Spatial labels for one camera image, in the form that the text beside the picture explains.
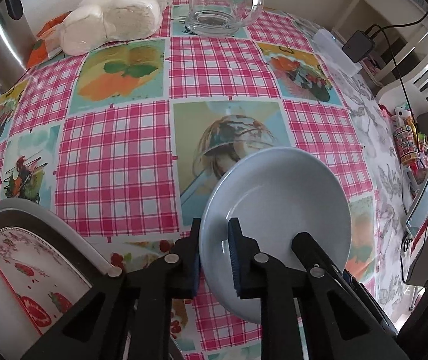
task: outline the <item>stainless steel kettle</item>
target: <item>stainless steel kettle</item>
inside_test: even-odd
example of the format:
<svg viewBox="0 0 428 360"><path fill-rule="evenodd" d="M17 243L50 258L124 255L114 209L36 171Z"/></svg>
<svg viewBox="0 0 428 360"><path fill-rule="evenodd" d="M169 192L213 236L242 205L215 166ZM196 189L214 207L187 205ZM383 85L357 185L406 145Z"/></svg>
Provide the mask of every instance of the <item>stainless steel kettle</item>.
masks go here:
<svg viewBox="0 0 428 360"><path fill-rule="evenodd" d="M21 0L3 0L0 3L1 93L14 86L26 72L35 41Z"/></svg>

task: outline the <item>white bowl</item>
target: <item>white bowl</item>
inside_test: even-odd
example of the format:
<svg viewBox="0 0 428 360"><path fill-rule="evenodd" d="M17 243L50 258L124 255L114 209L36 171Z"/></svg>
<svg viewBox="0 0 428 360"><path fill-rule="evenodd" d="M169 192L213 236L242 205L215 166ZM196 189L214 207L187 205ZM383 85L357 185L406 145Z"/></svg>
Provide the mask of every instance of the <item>white bowl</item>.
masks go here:
<svg viewBox="0 0 428 360"><path fill-rule="evenodd" d="M260 323L260 300L241 300L234 289L227 242L233 217L243 235L288 267L305 270L291 250L300 232L308 232L341 271L345 267L349 204L335 175L306 151L273 147L245 157L220 180L204 211L199 253L207 284L226 309Z"/></svg>

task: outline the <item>glass mug base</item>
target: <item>glass mug base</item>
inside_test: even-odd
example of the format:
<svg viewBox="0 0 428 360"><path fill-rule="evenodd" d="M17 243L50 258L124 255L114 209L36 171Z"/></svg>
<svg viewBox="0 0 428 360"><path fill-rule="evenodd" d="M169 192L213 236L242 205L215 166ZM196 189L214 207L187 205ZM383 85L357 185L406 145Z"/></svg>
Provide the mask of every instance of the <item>glass mug base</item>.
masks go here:
<svg viewBox="0 0 428 360"><path fill-rule="evenodd" d="M225 37L232 36L239 27L230 28L229 24L236 20L226 12L201 10L186 17L186 27L200 36Z"/></svg>

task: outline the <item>tablecloth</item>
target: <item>tablecloth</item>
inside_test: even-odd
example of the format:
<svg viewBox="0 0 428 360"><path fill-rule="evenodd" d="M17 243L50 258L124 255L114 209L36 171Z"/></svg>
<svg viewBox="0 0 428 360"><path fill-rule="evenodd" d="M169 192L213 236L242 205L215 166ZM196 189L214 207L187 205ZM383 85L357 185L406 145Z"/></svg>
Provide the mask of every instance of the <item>tablecloth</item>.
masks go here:
<svg viewBox="0 0 428 360"><path fill-rule="evenodd" d="M293 15L265 9L218 39L192 34L187 10L171 0L149 39L61 53L0 95L0 199L52 210L131 271L187 234L240 158L298 147L337 176L352 216L347 269L392 312L403 294L402 174L361 76L322 57L319 26ZM225 310L202 277L171 317L189 360L260 356L260 327Z"/></svg>

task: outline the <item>glass mug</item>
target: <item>glass mug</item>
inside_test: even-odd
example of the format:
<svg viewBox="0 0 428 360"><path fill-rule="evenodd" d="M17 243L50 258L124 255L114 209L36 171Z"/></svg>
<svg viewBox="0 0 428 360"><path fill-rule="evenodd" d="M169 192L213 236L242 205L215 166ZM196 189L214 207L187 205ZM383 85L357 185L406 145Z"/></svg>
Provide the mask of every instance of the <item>glass mug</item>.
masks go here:
<svg viewBox="0 0 428 360"><path fill-rule="evenodd" d="M254 23L262 11L263 0L189 0L186 26L198 35L231 36Z"/></svg>

